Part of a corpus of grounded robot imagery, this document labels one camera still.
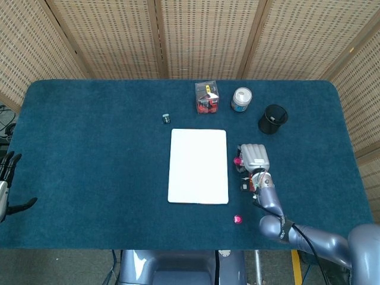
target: black cup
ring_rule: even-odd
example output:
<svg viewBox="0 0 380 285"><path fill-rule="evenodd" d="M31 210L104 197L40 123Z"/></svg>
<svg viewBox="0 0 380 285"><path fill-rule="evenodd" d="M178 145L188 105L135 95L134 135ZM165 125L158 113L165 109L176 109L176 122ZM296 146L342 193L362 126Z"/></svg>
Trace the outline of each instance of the black cup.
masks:
<svg viewBox="0 0 380 285"><path fill-rule="evenodd" d="M279 105L273 104L265 108L259 121L259 129L265 134L271 135L277 132L281 125L287 121L287 112Z"/></svg>

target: cable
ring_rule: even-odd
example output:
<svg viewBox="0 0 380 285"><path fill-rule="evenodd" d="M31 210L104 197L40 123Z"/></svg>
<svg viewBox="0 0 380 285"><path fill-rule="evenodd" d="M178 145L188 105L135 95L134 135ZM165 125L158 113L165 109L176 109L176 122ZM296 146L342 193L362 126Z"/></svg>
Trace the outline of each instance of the cable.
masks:
<svg viewBox="0 0 380 285"><path fill-rule="evenodd" d="M214 280L215 285L219 285L219 271L220 271L219 251L215 251L215 280Z"/></svg>
<svg viewBox="0 0 380 285"><path fill-rule="evenodd" d="M119 279L120 279L120 272L121 272L121 261L123 259L123 250L120 250L120 269L119 269L119 274L118 277L116 278L115 285L119 284Z"/></svg>
<svg viewBox="0 0 380 285"><path fill-rule="evenodd" d="M4 111L12 111L11 109L7 109L7 110L0 110L0 115L4 112Z"/></svg>
<svg viewBox="0 0 380 285"><path fill-rule="evenodd" d="M320 263L320 261L319 261L319 257L318 257L318 255L316 254L316 251L315 251L315 249L314 249L314 247L313 247L313 245L311 244L311 242L310 242L310 240L308 239L308 237L306 237L305 236L305 234L295 225L295 224L293 224L292 225L292 228L294 228L297 232L299 232L299 234L306 240L306 242L308 243L308 245L310 246L310 248L311 248L311 250L312 250L312 252L313 252L313 254L314 254L314 256L315 256L315 259L316 259L316 263L318 264L318 266L319 266L319 269L321 270L321 273L322 273L322 275L323 275L323 279L325 280L325 284L327 284L327 285L329 285L330 283L328 282L328 279L327 279L327 276L326 276L326 274L325 274L325 271L323 270L323 268L322 268L322 265L321 265L321 263Z"/></svg>
<svg viewBox="0 0 380 285"><path fill-rule="evenodd" d="M261 175L261 178L260 178L260 181L259 181L259 187L260 187L260 185L261 185L262 178L265 176L265 174L267 174L267 170L265 170L264 174Z"/></svg>
<svg viewBox="0 0 380 285"><path fill-rule="evenodd" d="M302 278L302 285L305 285L305 281L306 281L306 279L307 279L307 277L308 277L308 275L309 275L309 272L310 272L310 269L311 269L311 264L309 264L309 267L308 267L308 269L306 270L306 273L305 273L305 275L303 276L303 278Z"/></svg>
<svg viewBox="0 0 380 285"><path fill-rule="evenodd" d="M267 172L267 170L266 169L264 169L264 168L262 168L260 171L259 171L259 174L257 175L257 186L255 185L255 191L256 191L256 189L257 188L259 188L260 187L260 174L261 174L261 172Z"/></svg>
<svg viewBox="0 0 380 285"><path fill-rule="evenodd" d="M3 111L5 110L5 105L0 105L0 108L2 108L2 110L0 110L0 114L2 114Z"/></svg>
<svg viewBox="0 0 380 285"><path fill-rule="evenodd" d="M274 213L274 212L272 212L272 211L270 211L270 210L264 208L262 205L260 205L260 204L257 203L256 201L254 201L254 205L255 205L256 207L258 207L258 208L264 210L264 211L267 212L268 214L271 214L271 215L273 215L273 216L275 216L275 217L277 217L277 218L281 218L280 215L278 215L278 214L276 214L276 213ZM303 232L302 232L302 231L301 231L301 230L300 230L295 224L292 225L292 228L294 228L297 232L299 232L299 234L300 234L300 235L306 240L306 242L308 243L308 245L310 246L310 248L311 248L311 250L312 250L312 252L313 252L313 254L314 254L314 257L315 257L315 259L316 259L316 263L318 264L319 269L321 270L321 273L322 273L322 275L323 275L323 279L324 279L324 281L325 281L325 284L326 284L326 285L330 285L330 283L328 282L327 276L326 276L326 274L325 274L325 271L323 270L322 265L321 265L321 263L320 263L320 261L319 261L318 254L316 253L316 251L315 251L313 245L311 244L309 238L308 238L307 236L305 236L305 234L304 234L304 233L303 233Z"/></svg>
<svg viewBox="0 0 380 285"><path fill-rule="evenodd" d="M3 131L7 126L9 126L13 122L14 118L16 118L16 113L13 113L13 118L6 125L4 125L4 123L0 121L0 123L4 126L2 129L0 129L0 132Z"/></svg>
<svg viewBox="0 0 380 285"><path fill-rule="evenodd" d="M6 112L6 111L12 111L13 112L13 110L11 110L11 109L2 109L2 110L0 110L0 115L3 113L3 112Z"/></svg>
<svg viewBox="0 0 380 285"><path fill-rule="evenodd" d="M116 259L115 251L112 249L111 252L112 252L112 256L113 256L113 265L112 265L110 271L108 272L106 278L104 279L102 285L108 285L109 282L110 282L110 280L111 280L111 276L112 276L112 274L115 275L115 273L113 272L113 270L114 270L115 267L116 267L117 259Z"/></svg>

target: white tablet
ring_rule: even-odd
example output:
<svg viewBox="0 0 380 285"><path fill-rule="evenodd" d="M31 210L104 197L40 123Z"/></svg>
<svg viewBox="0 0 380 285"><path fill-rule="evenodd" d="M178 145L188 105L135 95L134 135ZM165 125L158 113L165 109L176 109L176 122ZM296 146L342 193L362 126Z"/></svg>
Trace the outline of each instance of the white tablet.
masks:
<svg viewBox="0 0 380 285"><path fill-rule="evenodd" d="M225 130L172 130L167 200L172 203L228 203Z"/></svg>

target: woven panel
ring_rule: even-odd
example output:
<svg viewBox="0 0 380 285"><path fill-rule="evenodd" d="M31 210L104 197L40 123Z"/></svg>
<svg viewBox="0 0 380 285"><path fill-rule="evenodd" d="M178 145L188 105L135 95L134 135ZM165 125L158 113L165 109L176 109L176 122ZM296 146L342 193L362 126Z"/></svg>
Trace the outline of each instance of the woven panel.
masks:
<svg viewBox="0 0 380 285"><path fill-rule="evenodd" d="M147 1L52 0L98 78L158 78Z"/></svg>
<svg viewBox="0 0 380 285"><path fill-rule="evenodd" d="M84 77L36 0L1 1L0 27L0 93L16 106L35 80Z"/></svg>
<svg viewBox="0 0 380 285"><path fill-rule="evenodd" d="M378 0L274 0L245 77L320 78L379 8Z"/></svg>
<svg viewBox="0 0 380 285"><path fill-rule="evenodd" d="M359 167L369 205L376 222L380 223L380 159Z"/></svg>
<svg viewBox="0 0 380 285"><path fill-rule="evenodd" d="M162 0L170 78L236 78L258 0Z"/></svg>
<svg viewBox="0 0 380 285"><path fill-rule="evenodd" d="M332 82L339 91L355 151L380 141L380 31Z"/></svg>

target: pink object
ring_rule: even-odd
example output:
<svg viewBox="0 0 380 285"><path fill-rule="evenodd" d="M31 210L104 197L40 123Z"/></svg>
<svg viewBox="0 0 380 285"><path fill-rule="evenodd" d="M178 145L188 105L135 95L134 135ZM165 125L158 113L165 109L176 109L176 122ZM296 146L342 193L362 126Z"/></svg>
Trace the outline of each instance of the pink object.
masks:
<svg viewBox="0 0 380 285"><path fill-rule="evenodd" d="M241 223L243 223L243 218L242 218L242 216L235 215L233 217L233 221L234 221L235 224L241 224Z"/></svg>
<svg viewBox="0 0 380 285"><path fill-rule="evenodd" d="M234 162L234 164L236 164L236 165L240 165L241 162L242 162L242 159L241 159L240 157L235 157L235 158L233 159L233 162Z"/></svg>

